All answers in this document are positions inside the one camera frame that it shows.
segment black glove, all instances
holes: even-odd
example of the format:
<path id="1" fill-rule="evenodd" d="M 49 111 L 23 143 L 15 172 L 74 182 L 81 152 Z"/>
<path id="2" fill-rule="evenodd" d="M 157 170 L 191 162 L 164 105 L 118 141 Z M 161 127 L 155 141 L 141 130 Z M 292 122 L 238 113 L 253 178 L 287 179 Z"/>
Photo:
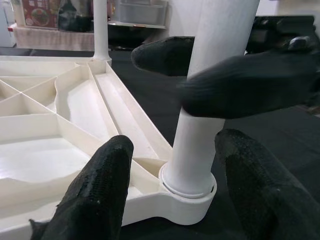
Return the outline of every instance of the black glove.
<path id="1" fill-rule="evenodd" d="M 225 129 L 216 135 L 215 149 L 248 239 L 320 239 L 319 203 L 263 145 Z"/>
<path id="2" fill-rule="evenodd" d="M 174 36 L 143 44 L 132 51 L 133 64 L 142 70 L 167 76 L 187 76 L 194 36 Z"/>
<path id="3" fill-rule="evenodd" d="M 316 54 L 266 52 L 227 59 L 178 86 L 186 112 L 235 119 L 284 109 L 317 98 Z"/>
<path id="4" fill-rule="evenodd" d="M 67 189 L 49 223 L 31 220 L 31 240 L 117 240 L 134 146 L 115 136 L 101 146 Z"/>

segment white plastic post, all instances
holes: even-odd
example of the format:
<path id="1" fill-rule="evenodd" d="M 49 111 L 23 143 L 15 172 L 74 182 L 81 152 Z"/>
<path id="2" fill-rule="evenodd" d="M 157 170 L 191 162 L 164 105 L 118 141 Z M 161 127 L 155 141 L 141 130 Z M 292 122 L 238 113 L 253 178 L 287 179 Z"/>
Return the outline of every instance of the white plastic post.
<path id="1" fill-rule="evenodd" d="M 204 0 L 188 78 L 227 58 L 243 55 L 260 0 Z M 213 188 L 214 139 L 224 119 L 192 117 L 181 110 L 173 159 L 162 170 L 164 185 L 185 198 Z"/>
<path id="2" fill-rule="evenodd" d="M 107 0 L 93 0 L 94 59 L 111 62 L 108 44 Z"/>

